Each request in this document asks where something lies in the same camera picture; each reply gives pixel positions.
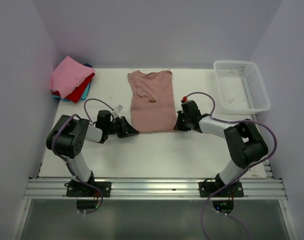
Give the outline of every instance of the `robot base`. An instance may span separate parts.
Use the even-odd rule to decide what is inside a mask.
[[[201,198],[208,198],[213,192],[220,189],[216,181],[202,181],[198,183]],[[243,187],[241,182],[236,182],[229,186],[227,189],[222,190],[215,195],[217,198],[228,198],[234,194],[234,198],[244,197]]]
[[[102,191],[103,197],[109,198],[111,194],[112,183],[110,181],[95,181],[93,173],[87,182],[88,184],[97,187]],[[67,187],[66,196],[72,198],[87,198],[94,197],[94,189],[83,185],[81,182],[70,180],[65,184]]]

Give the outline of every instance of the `purple cable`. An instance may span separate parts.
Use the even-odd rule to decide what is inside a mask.
[[[201,225],[202,225],[202,231],[203,231],[204,235],[206,236],[206,238],[207,238],[208,240],[210,240],[210,237],[209,237],[209,235],[207,234],[207,232],[206,232],[206,230],[205,230],[205,227],[204,227],[204,220],[203,220],[204,211],[205,211],[205,208],[206,208],[207,204],[209,203],[210,199],[211,199],[212,197],[214,197],[216,194],[218,194],[219,192],[221,192],[222,190],[228,188],[228,187],[231,186],[233,183],[235,183],[236,181],[238,181],[244,174],[247,173],[247,171],[248,171],[249,169],[251,169],[251,168],[255,167],[256,165],[261,164],[262,162],[264,162],[264,161],[266,161],[267,159],[269,159],[269,158],[275,153],[275,151],[276,151],[276,148],[277,148],[277,139],[276,139],[276,136],[275,136],[274,132],[272,131],[272,129],[269,128],[267,125],[262,124],[262,123],[260,123],[260,122],[257,122],[257,121],[254,121],[254,120],[249,120],[249,119],[239,120],[239,121],[226,121],[226,120],[222,120],[222,119],[218,119],[218,118],[212,117],[212,114],[213,114],[213,112],[214,112],[214,110],[215,110],[215,101],[214,101],[214,99],[212,98],[212,96],[210,96],[209,94],[204,93],[204,92],[196,91],[196,92],[192,92],[192,93],[188,94],[186,97],[189,97],[189,96],[194,95],[194,94],[206,95],[206,96],[208,96],[208,97],[212,100],[212,102],[213,102],[213,108],[212,108],[212,111],[211,111],[211,113],[210,113],[210,117],[211,117],[213,120],[218,121],[218,122],[220,122],[220,123],[225,123],[225,124],[239,124],[239,123],[254,123],[254,124],[258,124],[258,125],[264,127],[266,130],[268,130],[268,131],[271,133],[271,135],[272,135],[272,137],[273,137],[273,140],[274,140],[274,148],[273,148],[273,150],[270,152],[269,155],[267,155],[266,157],[264,157],[263,159],[261,159],[261,160],[255,162],[255,163],[251,164],[248,168],[244,169],[244,171],[241,172],[241,174],[240,174],[239,176],[237,176],[237,177],[236,177],[235,179],[233,179],[231,182],[229,182],[229,183],[226,184],[225,186],[221,187],[220,189],[218,189],[217,191],[215,191],[214,193],[212,193],[212,194],[206,199],[205,204],[204,204],[204,206],[203,206],[203,208],[202,208],[202,211],[201,211]],[[238,220],[236,217],[231,216],[231,215],[227,215],[227,216],[230,217],[230,218],[232,218],[232,219],[234,219],[235,221],[239,222],[239,223],[243,226],[243,228],[244,228],[245,231],[246,231],[247,239],[250,240],[250,239],[251,239],[251,236],[250,236],[250,233],[249,233],[247,227],[246,227],[240,220]]]
[[[89,119],[89,121],[90,121],[91,123],[92,123],[93,121],[92,121],[90,115],[88,114],[88,112],[87,112],[87,110],[86,110],[86,103],[87,103],[88,101],[90,101],[90,100],[99,101],[100,103],[105,104],[109,109],[114,110],[111,106],[109,106],[106,102],[104,102],[104,101],[102,101],[102,100],[99,100],[99,99],[97,99],[97,98],[89,98],[89,99],[87,99],[87,100],[84,102],[84,111],[85,111],[85,113],[86,113],[86,115],[87,115],[87,117],[88,117],[88,119]]]
[[[74,177],[75,177],[79,182],[81,182],[83,185],[85,185],[85,186],[87,186],[87,187],[89,187],[89,188],[92,188],[92,189],[94,189],[95,191],[99,192],[100,197],[101,197],[101,201],[100,201],[99,205],[98,205],[94,210],[89,211],[89,212],[86,212],[86,214],[91,214],[91,213],[95,212],[95,211],[102,205],[102,203],[103,203],[103,193],[102,193],[102,191],[99,190],[97,187],[95,187],[95,186],[93,186],[93,185],[90,185],[90,184],[88,184],[87,182],[83,181],[83,180],[80,179],[78,176],[76,176],[76,174],[74,173],[74,171],[71,169],[71,166],[70,166],[68,160],[66,159],[66,157],[62,156],[61,154],[59,154],[59,153],[56,152],[56,150],[55,150],[55,145],[56,145],[57,139],[58,139],[59,136],[62,134],[62,132],[63,132],[63,130],[65,129],[65,127],[73,120],[74,117],[78,117],[79,119],[81,119],[80,116],[78,116],[77,114],[73,114],[73,115],[71,115],[71,116],[67,119],[67,121],[66,121],[66,122],[62,125],[62,127],[59,129],[59,131],[57,132],[57,134],[56,134],[56,136],[55,136],[55,138],[54,138],[54,140],[53,140],[53,143],[52,143],[52,151],[53,151],[53,153],[54,153],[56,156],[60,157],[60,158],[66,163],[67,169],[70,171],[70,173],[71,173],[72,176],[74,176]]]

